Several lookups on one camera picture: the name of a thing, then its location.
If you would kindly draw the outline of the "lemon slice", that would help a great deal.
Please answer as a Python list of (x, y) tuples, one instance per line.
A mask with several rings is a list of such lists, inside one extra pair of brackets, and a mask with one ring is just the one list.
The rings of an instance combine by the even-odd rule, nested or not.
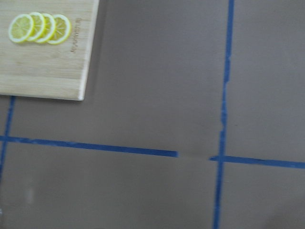
[(53, 18), (55, 20), (55, 32), (47, 43), (58, 45), (69, 38), (72, 26), (70, 20), (62, 14), (55, 14)]
[(39, 12), (31, 12), (30, 16), (33, 19), (34, 25), (33, 25), (33, 30), (30, 36), (28, 37), (27, 41), (33, 42), (42, 36), (43, 31), (45, 29), (46, 21), (44, 16)]
[(33, 18), (29, 14), (20, 14), (9, 25), (9, 39), (14, 43), (24, 42), (30, 37), (33, 29)]
[(53, 37), (56, 29), (54, 17), (48, 13), (43, 13), (42, 15), (45, 20), (45, 26), (41, 36), (35, 41), (36, 43), (46, 43), (49, 41)]

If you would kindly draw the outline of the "bamboo cutting board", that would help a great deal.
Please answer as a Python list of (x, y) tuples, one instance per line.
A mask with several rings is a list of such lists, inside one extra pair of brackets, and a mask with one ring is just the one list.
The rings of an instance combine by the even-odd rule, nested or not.
[[(0, 93), (82, 101), (98, 15), (97, 0), (3, 0), (0, 3)], [(14, 43), (10, 23), (23, 13), (62, 14), (72, 25), (61, 44)]]

